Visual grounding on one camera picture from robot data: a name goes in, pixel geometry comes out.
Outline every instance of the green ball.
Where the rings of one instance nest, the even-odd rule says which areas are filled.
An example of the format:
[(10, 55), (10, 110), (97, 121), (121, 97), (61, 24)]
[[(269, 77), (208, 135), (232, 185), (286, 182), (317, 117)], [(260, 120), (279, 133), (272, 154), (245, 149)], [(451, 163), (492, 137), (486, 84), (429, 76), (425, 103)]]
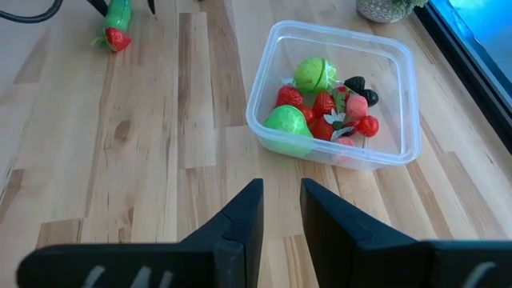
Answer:
[[(290, 105), (275, 108), (264, 121), (263, 125), (266, 128), (313, 138), (302, 112)], [(295, 157), (304, 157), (311, 152), (311, 148), (296, 146), (285, 142), (267, 140), (265, 141), (265, 146), (272, 151)]]
[(329, 60), (324, 58), (308, 58), (302, 61), (295, 70), (295, 87), (302, 93), (319, 93), (329, 90), (338, 72)]

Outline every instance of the wood grain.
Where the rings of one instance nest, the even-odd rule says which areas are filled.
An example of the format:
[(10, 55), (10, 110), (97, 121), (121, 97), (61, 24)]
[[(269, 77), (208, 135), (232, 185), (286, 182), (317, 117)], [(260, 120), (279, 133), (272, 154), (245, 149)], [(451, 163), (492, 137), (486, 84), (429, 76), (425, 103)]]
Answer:
[[(34, 13), (48, 4), (32, 2)], [(145, 1), (133, 3), (132, 43), (119, 54), (89, 46), (102, 17), (85, 1), (64, 2), (49, 22), (0, 25), (9, 39), (0, 46), (0, 287), (14, 287), (36, 247), (181, 240), (252, 178), (265, 181), (260, 287), (318, 286), (299, 207), (304, 177), (418, 239), (512, 236), (512, 157), (415, 16), (375, 24), (348, 0), (170, 0), (153, 17)], [(358, 172), (259, 145), (245, 108), (270, 28), (283, 19), (411, 48), (416, 161)], [(326, 53), (354, 68), (340, 73), (393, 93), (384, 60)]]

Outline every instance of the plastic container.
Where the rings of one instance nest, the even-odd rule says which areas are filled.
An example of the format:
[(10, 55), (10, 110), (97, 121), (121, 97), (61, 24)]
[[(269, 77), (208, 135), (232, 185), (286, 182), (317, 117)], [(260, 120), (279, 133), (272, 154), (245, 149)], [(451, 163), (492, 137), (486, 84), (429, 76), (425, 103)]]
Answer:
[[(332, 61), (341, 82), (361, 75), (366, 78), (366, 88), (378, 92), (380, 100), (369, 110), (380, 123), (376, 136), (365, 139), (356, 134), (352, 139), (357, 145), (344, 146), (262, 125), (274, 108), (279, 88), (293, 80), (300, 62), (312, 57)], [(412, 53), (390, 38), (304, 22), (279, 22), (270, 31), (246, 119), (265, 148), (275, 150), (275, 143), (281, 143), (309, 152), (284, 153), (290, 156), (358, 170), (406, 164), (415, 160), (421, 149)]]

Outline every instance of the potted plant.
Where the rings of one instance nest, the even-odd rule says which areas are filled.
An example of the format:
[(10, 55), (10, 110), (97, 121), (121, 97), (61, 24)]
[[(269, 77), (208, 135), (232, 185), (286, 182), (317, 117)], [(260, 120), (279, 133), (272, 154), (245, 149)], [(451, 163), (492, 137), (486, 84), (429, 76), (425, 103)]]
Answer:
[(380, 23), (396, 22), (412, 13), (416, 6), (428, 0), (356, 0), (359, 13)]

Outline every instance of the plant pot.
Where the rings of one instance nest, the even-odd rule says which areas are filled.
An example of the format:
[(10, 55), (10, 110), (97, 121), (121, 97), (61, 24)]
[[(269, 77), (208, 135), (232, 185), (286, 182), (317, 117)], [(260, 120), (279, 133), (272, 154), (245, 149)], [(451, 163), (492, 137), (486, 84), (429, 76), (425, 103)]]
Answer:
[(365, 18), (380, 23), (396, 22), (407, 16), (393, 9), (392, 0), (357, 0), (357, 8)]

